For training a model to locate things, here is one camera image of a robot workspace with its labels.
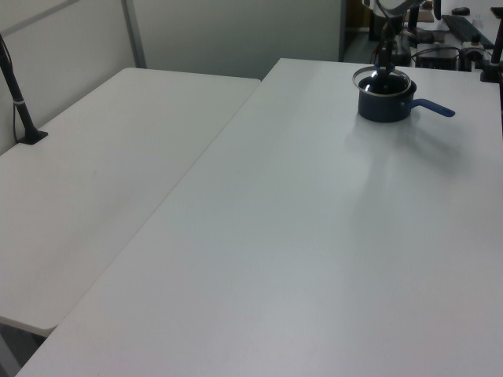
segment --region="glass lid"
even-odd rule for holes
[[[353,75],[353,83],[363,92],[378,97],[397,97],[412,85],[408,75],[401,71],[390,71],[365,67]]]

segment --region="pan handle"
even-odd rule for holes
[[[429,100],[425,100],[423,98],[419,100],[413,100],[405,104],[405,106],[409,109],[415,108],[416,106],[422,106],[427,108],[428,110],[432,110],[440,115],[451,118],[456,115],[456,112],[452,111],[449,108],[444,108],[443,106],[436,104],[435,102],[431,102]]]

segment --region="cord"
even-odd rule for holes
[[[9,49],[7,48],[6,42],[3,40],[3,38],[1,38],[1,36],[0,36],[0,40],[2,41],[2,48],[7,53],[7,57],[9,58],[9,65],[10,65],[10,67],[12,67],[13,66],[13,60],[10,57],[10,52],[9,52]]]
[[[420,51],[419,53],[415,53],[414,55],[411,55],[410,57],[413,59],[414,57],[418,57],[420,55],[423,55],[424,53],[432,53],[434,51],[441,51],[444,49],[455,49],[458,53],[461,52],[461,49],[458,49],[457,47],[454,47],[454,46],[432,47],[430,49],[424,49],[424,50]]]
[[[390,26],[391,28],[391,32],[393,33],[393,39],[395,39],[396,37],[396,32],[395,32],[395,29],[393,28],[393,25],[391,24],[391,20],[390,20],[390,17],[388,16],[388,14],[384,11],[384,8],[383,6],[380,4],[380,1],[379,0],[376,0],[376,4],[377,6],[379,7],[380,11],[383,13],[384,17],[386,17],[386,22],[387,24]]]
[[[16,105],[13,104],[13,132],[14,132],[14,140],[16,141],[16,144],[19,143],[17,140],[17,134],[16,134]]]

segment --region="white wall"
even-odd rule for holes
[[[134,0],[148,68],[263,79],[281,57],[338,60],[342,0]]]
[[[120,0],[80,0],[4,39],[37,127],[134,66]],[[12,106],[0,75],[0,154],[14,145]]]

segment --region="tabletop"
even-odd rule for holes
[[[379,124],[360,67],[280,60],[19,376],[500,375],[498,86]]]
[[[47,336],[259,80],[128,68],[0,157],[0,322]]]

